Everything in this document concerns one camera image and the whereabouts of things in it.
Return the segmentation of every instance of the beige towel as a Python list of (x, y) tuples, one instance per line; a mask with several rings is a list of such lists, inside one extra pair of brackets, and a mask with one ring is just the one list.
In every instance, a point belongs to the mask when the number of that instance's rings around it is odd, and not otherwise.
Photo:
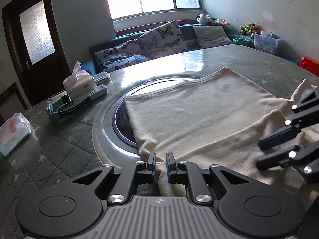
[[(290, 101), (278, 99), (225, 67), (200, 80), (127, 96), (124, 101), (143, 160), (155, 151), (163, 162), (166, 152), (172, 151), (177, 161), (195, 162), (200, 168), (221, 164), (297, 195), (308, 209), (318, 195), (316, 185), (305, 184), (293, 168), (259, 171), (255, 161), (264, 154), (258, 140), (282, 127), (294, 101), (313, 88), (305, 79)], [(275, 149), (319, 139), (318, 129), (311, 128)], [(183, 185), (168, 184), (165, 163), (157, 169), (163, 196), (185, 194)]]
[[(253, 125), (213, 143), (203, 145), (193, 151), (175, 157), (175, 159), (176, 161), (186, 160), (194, 162), (200, 168), (204, 169), (208, 169), (210, 164), (220, 164), (268, 185), (273, 185), (283, 172), (283, 169), (274, 167), (270, 170), (259, 171), (255, 166), (255, 161), (258, 157), (264, 155), (264, 153), (260, 151), (257, 143), (262, 136), (268, 135), (281, 128), (285, 120), (285, 117), (279, 110), (273, 110)], [(284, 148), (288, 144), (301, 144), (303, 139), (304, 133), (301, 132), (296, 139), (278, 146), (276, 149)], [(156, 168), (161, 171), (158, 181), (161, 195), (181, 196), (185, 194), (185, 187), (183, 185), (168, 184), (165, 163), (158, 164)]]
[(289, 115), (293, 102), (278, 99), (228, 67), (195, 81), (127, 96), (125, 107), (142, 160), (156, 152), (180, 156), (236, 133), (279, 109)]

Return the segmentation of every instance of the plush toy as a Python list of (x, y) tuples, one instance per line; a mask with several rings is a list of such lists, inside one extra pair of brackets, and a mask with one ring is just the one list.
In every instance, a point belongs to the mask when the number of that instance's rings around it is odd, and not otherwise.
[(208, 19), (208, 24), (215, 24), (215, 19), (210, 17), (209, 15), (206, 15), (206, 18)]
[(247, 26), (243, 27), (243, 26), (240, 26), (240, 33), (242, 35), (251, 35), (252, 33), (259, 33), (259, 31), (257, 30), (258, 28), (258, 24), (256, 23), (248, 23)]
[(216, 23), (224, 25), (225, 27), (229, 27), (230, 26), (230, 24), (227, 21), (225, 21), (224, 19), (217, 19)]
[(199, 14), (197, 17), (196, 17), (197, 21), (199, 24), (208, 24), (208, 25), (211, 25), (211, 24), (214, 24), (215, 23), (215, 19), (214, 18), (211, 18), (209, 15), (204, 15), (204, 14)]

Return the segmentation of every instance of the pillow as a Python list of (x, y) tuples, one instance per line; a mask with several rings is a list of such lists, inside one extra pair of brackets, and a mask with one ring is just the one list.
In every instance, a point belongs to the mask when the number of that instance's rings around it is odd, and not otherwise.
[(160, 58), (187, 51), (187, 45), (176, 20), (154, 28), (139, 37), (147, 55)]
[(114, 62), (138, 54), (141, 54), (140, 42), (138, 39), (132, 39), (114, 48), (95, 52), (93, 55), (96, 65), (99, 67), (104, 62)]
[(201, 48), (219, 47), (233, 44), (222, 26), (193, 26), (197, 43)]
[(132, 66), (138, 63), (142, 63), (145, 61), (148, 61), (149, 58), (147, 58), (144, 55), (133, 55), (133, 56), (121, 56), (114, 58), (110, 61), (102, 62), (98, 65), (99, 72), (105, 71), (105, 72), (113, 72), (115, 70), (119, 70), (121, 68), (125, 68), (128, 66)]

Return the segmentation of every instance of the door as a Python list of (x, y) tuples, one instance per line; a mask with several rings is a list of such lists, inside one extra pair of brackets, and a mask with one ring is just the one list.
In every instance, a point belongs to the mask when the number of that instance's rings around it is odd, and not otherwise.
[(37, 104), (63, 91), (63, 80), (71, 73), (58, 38), (51, 0), (13, 0), (3, 14), (12, 61), (30, 103)]

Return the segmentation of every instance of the butterfly pillow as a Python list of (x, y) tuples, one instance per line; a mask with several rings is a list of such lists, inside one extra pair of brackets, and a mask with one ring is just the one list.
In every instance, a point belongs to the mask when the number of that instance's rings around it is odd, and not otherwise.
[(177, 21), (154, 28), (139, 37), (147, 55), (160, 58), (187, 51), (187, 45)]
[(141, 54), (140, 42), (138, 39), (132, 39), (114, 48), (95, 52), (94, 60), (99, 66), (105, 62), (114, 62), (137, 54)]
[(138, 63), (142, 63), (148, 61), (149, 59), (144, 55), (133, 55), (130, 57), (122, 58), (116, 61), (108, 61), (103, 62), (98, 65), (98, 71), (105, 71), (105, 72), (113, 72), (115, 70), (119, 70), (121, 68), (129, 67)]

